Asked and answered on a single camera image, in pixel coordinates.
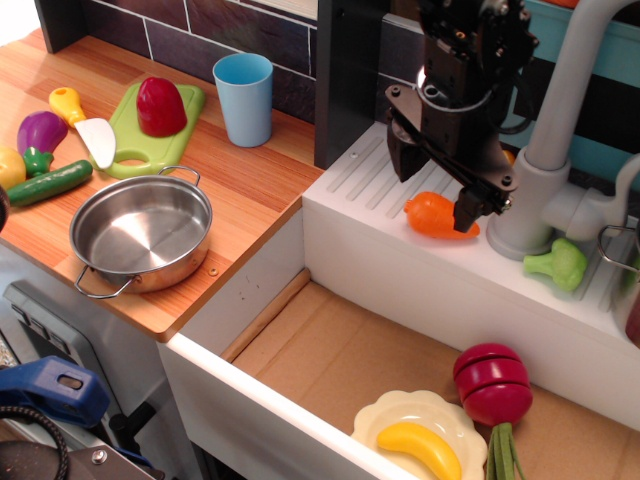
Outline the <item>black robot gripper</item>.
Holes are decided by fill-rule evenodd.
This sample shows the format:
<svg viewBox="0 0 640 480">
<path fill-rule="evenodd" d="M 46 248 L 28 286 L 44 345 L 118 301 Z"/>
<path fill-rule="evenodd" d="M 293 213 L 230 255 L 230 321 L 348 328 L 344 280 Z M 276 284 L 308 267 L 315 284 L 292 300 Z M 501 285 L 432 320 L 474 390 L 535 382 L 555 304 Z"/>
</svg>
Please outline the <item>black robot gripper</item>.
<svg viewBox="0 0 640 480">
<path fill-rule="evenodd" d="M 493 208 L 507 208 L 518 181 L 498 140 L 508 101 L 482 78 L 475 59 L 437 44 L 425 48 L 415 85 L 385 91 L 387 146 L 401 183 L 430 160 L 463 188 L 454 204 L 454 229 L 467 233 Z"/>
</svg>

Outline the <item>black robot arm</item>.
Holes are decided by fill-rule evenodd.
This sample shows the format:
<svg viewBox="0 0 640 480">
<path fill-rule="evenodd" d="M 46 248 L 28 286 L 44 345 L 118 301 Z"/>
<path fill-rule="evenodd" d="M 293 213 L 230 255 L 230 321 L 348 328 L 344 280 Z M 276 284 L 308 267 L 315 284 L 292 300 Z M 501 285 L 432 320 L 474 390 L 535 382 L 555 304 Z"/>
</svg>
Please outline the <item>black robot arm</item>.
<svg viewBox="0 0 640 480">
<path fill-rule="evenodd" d="M 400 181 L 433 161 L 461 184 L 453 227 L 466 232 L 479 217 L 507 210 L 519 185 L 500 138 L 531 122 L 505 120 L 513 92 L 533 112 L 521 71 L 539 41 L 521 1 L 421 1 L 418 7 L 423 65 L 414 86 L 385 91 L 387 144 Z"/>
</svg>

